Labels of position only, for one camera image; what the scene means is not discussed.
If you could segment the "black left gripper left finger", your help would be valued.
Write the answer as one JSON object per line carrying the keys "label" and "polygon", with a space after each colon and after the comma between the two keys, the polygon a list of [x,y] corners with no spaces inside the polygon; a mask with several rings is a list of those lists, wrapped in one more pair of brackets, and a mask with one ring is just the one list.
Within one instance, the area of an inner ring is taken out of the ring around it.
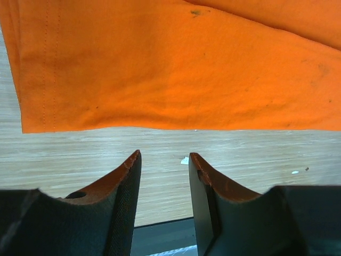
{"label": "black left gripper left finger", "polygon": [[141,169],[137,150],[65,198],[2,190],[1,255],[129,255]]}

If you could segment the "orange t shirt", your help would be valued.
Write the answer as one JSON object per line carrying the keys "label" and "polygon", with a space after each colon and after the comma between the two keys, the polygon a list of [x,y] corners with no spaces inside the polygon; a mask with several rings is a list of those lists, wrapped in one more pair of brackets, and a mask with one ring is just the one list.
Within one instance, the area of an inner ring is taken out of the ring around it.
{"label": "orange t shirt", "polygon": [[340,130],[340,1],[1,1],[24,133]]}

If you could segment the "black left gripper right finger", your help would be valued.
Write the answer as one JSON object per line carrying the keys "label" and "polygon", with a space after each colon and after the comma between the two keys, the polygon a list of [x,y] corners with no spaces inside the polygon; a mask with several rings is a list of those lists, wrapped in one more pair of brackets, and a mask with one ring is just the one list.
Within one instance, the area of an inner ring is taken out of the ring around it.
{"label": "black left gripper right finger", "polygon": [[252,191],[189,157],[199,255],[340,255],[340,186]]}

